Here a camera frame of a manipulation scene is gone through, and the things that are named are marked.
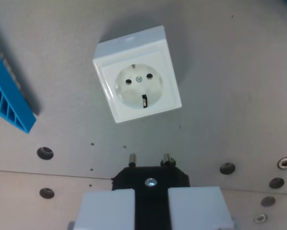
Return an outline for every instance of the socket outlet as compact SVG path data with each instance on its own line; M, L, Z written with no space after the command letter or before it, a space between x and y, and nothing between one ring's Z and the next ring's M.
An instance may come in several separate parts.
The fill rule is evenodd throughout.
M92 62L116 123L182 107L163 26L99 43Z

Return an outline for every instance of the small hole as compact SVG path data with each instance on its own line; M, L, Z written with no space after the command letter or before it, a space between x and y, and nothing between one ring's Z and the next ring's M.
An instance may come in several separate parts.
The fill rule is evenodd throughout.
M263 207L270 207L274 205L276 202L276 199L273 196L266 196L264 199L261 200L260 204Z
M43 188L39 192L40 196L42 196L44 199L52 199L55 196L55 193L50 188Z
M147 79L152 79L153 78L153 74L149 73L147 74Z
M37 150L38 156L43 160L50 160L53 158L54 153L53 151L48 147L41 147Z
M126 83L126 85L130 85L130 84L132 83L132 80L131 80L131 79L127 79L127 80L125 81L125 83Z
M273 189L278 189L281 188L284 185L284 183L285 181L283 178L277 177L269 182L269 187Z
M220 173L224 174L224 175L230 175L233 172L235 172L236 170L236 166L233 163L224 163L223 165L221 165L220 167Z

